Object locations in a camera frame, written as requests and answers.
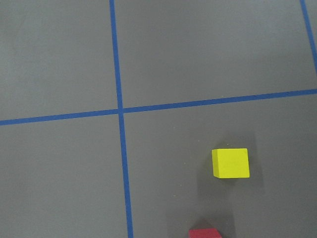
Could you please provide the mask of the yellow wooden block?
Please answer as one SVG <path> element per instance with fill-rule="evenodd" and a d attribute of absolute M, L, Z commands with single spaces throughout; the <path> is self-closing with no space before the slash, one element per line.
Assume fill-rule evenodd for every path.
<path fill-rule="evenodd" d="M 250 177 L 247 148 L 222 148 L 211 151 L 213 176 L 218 179 Z"/>

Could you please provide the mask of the red wooden block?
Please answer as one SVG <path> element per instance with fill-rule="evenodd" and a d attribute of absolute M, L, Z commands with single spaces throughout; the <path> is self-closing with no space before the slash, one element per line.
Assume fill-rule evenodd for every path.
<path fill-rule="evenodd" d="M 191 229 L 188 232 L 188 238 L 222 238 L 219 231 L 215 228 Z"/>

